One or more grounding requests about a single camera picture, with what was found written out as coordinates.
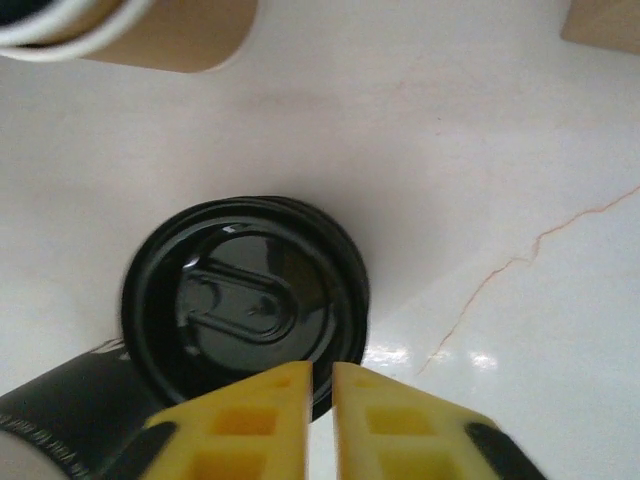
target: white cup rim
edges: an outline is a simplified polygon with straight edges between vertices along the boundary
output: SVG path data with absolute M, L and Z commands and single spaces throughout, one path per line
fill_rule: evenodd
M 0 45 L 12 46 L 37 42 L 60 31 L 98 1 L 100 0 L 53 0 L 42 10 L 0 27 Z
M 27 62 L 60 62 L 106 47 L 147 12 L 154 0 L 125 0 L 102 24 L 66 42 L 43 47 L 0 47 L 0 55 Z

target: marble countertop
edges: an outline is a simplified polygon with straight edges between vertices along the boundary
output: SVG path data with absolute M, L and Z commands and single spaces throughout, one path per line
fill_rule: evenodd
M 635 479 L 640 57 L 560 40 L 568 3 L 267 0 L 197 75 L 0 60 L 0 393 L 116 334 L 166 218 L 283 194 L 363 252 L 365 366 L 493 417 L 549 478 Z

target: kraft paper cup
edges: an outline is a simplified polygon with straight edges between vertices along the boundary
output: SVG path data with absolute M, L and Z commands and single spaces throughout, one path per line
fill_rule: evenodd
M 78 20 L 101 0 L 53 0 L 44 8 L 0 27 L 0 45 L 35 43 Z
M 0 55 L 57 62 L 88 58 L 176 72 L 222 64 L 251 30 L 258 0 L 125 0 L 94 30 L 47 45 L 0 48 Z

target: coffee cup lid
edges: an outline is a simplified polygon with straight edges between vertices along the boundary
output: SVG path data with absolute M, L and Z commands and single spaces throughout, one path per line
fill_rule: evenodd
M 277 365 L 313 362 L 313 417 L 331 407 L 333 362 L 359 363 L 369 284 L 346 232 L 284 197 L 195 206 L 160 226 L 126 276 L 122 329 L 168 404 Z

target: black paper cup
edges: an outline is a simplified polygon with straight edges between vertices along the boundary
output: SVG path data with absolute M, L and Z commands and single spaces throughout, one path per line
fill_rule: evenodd
M 162 408 L 122 340 L 106 342 L 0 397 L 2 442 L 14 451 L 4 463 L 40 454 L 69 478 L 93 479 Z M 20 478 L 37 480 L 36 463 Z
M 369 284 L 346 232 L 284 197 L 185 210 L 136 254 L 124 283 L 127 349 L 168 405 L 277 365 L 313 362 L 313 418 L 331 407 L 333 362 L 359 363 Z

